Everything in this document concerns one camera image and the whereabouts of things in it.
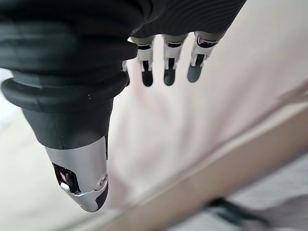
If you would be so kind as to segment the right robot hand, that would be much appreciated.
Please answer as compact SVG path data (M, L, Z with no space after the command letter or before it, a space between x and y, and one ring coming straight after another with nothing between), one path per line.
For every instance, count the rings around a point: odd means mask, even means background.
M243 0L3 0L1 91L46 148L60 187L84 210L108 194L108 130L121 68L152 36L219 41Z

